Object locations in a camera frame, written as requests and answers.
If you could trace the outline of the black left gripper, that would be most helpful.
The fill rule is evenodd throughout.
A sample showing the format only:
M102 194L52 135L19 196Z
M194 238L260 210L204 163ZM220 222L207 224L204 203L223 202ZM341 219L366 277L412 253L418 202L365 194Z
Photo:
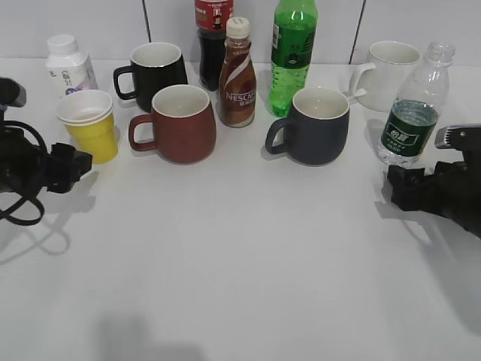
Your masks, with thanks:
M1 193L36 196L44 187L64 194L92 170L92 155L55 143L48 160L40 134L23 122L1 124Z

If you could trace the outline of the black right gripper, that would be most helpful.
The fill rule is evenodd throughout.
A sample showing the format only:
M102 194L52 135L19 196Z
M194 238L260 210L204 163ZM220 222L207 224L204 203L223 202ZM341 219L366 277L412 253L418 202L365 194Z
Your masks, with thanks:
M426 168L390 165L391 202L402 211L432 211L480 238L480 151L463 151L463 160Z

